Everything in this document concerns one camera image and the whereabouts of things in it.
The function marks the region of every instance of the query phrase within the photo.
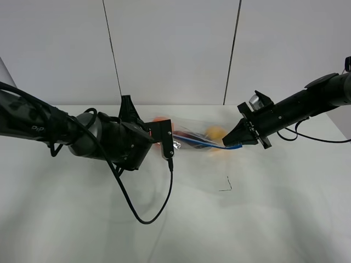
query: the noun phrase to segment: table surface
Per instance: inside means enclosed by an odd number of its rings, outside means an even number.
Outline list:
[[[119,106],[95,106],[118,115]],[[71,115],[88,106],[60,106]],[[232,128],[235,106],[137,106],[145,121],[167,115]],[[301,133],[344,136],[327,115]],[[272,148],[177,151],[174,186],[159,219],[136,222],[109,167],[52,158],[44,144],[0,138],[0,262],[349,262],[350,144],[270,136]],[[169,171],[150,150],[122,181],[142,218],[168,191]]]

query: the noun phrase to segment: white backdrop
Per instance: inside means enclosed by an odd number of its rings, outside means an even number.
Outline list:
[[[123,93],[137,104],[222,104],[238,6],[106,0]]]
[[[0,57],[18,88],[51,104],[120,102],[101,1],[0,5]]]
[[[226,104],[278,102],[351,55],[350,0],[243,0]]]

